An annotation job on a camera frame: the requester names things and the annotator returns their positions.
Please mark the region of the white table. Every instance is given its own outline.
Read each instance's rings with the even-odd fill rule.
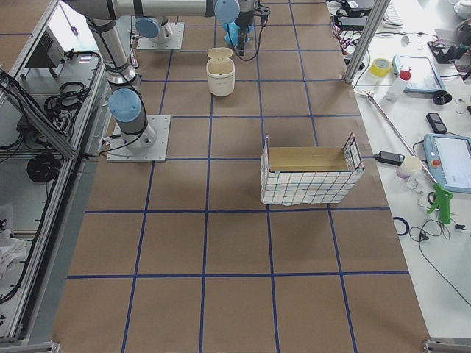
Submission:
[[[394,5],[404,20],[405,26],[401,32],[434,34],[426,18],[421,18],[422,9],[415,0],[394,0]],[[403,45],[401,35],[389,38],[375,37],[369,47],[372,60],[376,57],[391,60],[395,54],[433,57],[426,45],[426,42],[431,39],[430,36],[408,36],[410,38],[408,46]],[[457,73],[453,65],[436,64],[436,67],[441,75]],[[443,79],[447,91],[453,96],[451,103],[445,106],[435,105],[430,96],[417,97],[417,95],[407,93],[392,104],[383,97],[393,80],[392,73],[384,79],[364,74],[355,91],[375,91],[376,101],[410,145],[422,140],[426,133],[432,133],[425,120],[425,115],[430,112],[440,114],[448,131],[471,136],[471,115],[466,110],[466,106],[471,105],[471,86],[465,85],[461,78]],[[356,97],[372,150],[375,153],[384,150],[407,154],[405,147],[376,108],[358,94]],[[419,196],[406,189],[406,182],[396,175],[395,167],[378,163],[378,170],[392,215],[403,217],[411,226],[422,226],[428,215],[426,209],[418,205]],[[427,187],[426,195],[428,191],[432,191],[432,184],[425,175],[421,178]],[[421,204],[428,205],[425,197],[421,200]],[[451,201],[451,211],[452,218],[456,222],[466,224],[467,228],[471,229],[471,194],[455,193]],[[396,227],[398,232],[403,232],[404,227],[400,222],[397,222]],[[455,231],[453,224],[448,229],[451,234],[450,241],[446,241],[443,237],[431,238],[422,242],[422,249],[431,262],[471,302],[471,230]],[[401,237],[400,242],[430,336],[432,338],[471,337],[471,307],[459,298],[456,292],[425,261],[419,252],[418,243],[413,242],[408,236]]]

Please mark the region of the white lid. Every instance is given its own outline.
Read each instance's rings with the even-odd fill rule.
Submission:
[[[211,48],[208,49],[208,56],[211,59],[224,60],[232,57],[233,51],[231,48]]]

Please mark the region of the red cap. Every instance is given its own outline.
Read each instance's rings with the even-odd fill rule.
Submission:
[[[403,79],[404,81],[408,81],[411,79],[412,74],[411,74],[411,68],[409,68],[407,71],[406,70],[401,70],[399,77]]]

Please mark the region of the tablet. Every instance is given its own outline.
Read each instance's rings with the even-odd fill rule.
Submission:
[[[471,138],[427,134],[424,150],[428,169],[444,189],[471,193]]]
[[[392,60],[394,72],[399,76],[400,69],[411,68],[412,77],[405,89],[409,93],[433,93],[445,90],[435,65],[428,57],[405,57],[395,55]]]

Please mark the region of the white grid pattern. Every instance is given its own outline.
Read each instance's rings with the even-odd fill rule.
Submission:
[[[343,148],[348,170],[317,172],[270,171],[268,136],[261,158],[261,195],[264,204],[336,204],[339,203],[364,172],[355,135]]]

